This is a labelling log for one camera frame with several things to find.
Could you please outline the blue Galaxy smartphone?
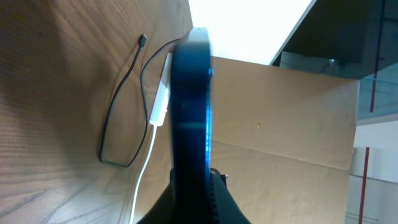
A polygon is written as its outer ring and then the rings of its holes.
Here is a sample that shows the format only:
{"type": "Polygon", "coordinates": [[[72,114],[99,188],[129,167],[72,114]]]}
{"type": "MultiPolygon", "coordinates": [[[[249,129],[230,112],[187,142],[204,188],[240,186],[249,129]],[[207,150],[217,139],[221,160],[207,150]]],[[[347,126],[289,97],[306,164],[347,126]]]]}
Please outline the blue Galaxy smartphone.
{"type": "Polygon", "coordinates": [[[177,223],[211,223],[210,39],[192,28],[177,41],[170,69],[170,119],[177,223]]]}

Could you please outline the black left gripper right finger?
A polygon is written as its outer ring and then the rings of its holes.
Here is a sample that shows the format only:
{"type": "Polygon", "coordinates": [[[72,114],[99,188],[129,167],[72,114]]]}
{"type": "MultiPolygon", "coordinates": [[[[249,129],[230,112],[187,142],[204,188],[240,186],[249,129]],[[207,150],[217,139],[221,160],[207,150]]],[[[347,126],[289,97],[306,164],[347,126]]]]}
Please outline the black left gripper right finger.
{"type": "Polygon", "coordinates": [[[213,223],[250,224],[226,186],[226,175],[211,168],[210,197],[213,223]]]}

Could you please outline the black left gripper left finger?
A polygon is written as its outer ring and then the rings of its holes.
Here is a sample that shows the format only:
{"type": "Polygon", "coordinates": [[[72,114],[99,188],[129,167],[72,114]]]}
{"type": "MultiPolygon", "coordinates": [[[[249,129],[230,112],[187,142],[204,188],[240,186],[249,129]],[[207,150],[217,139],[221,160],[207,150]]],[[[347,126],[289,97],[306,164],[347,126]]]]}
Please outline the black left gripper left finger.
{"type": "Polygon", "coordinates": [[[152,208],[138,221],[138,224],[175,223],[174,170],[170,170],[168,186],[162,192],[152,208]]]}

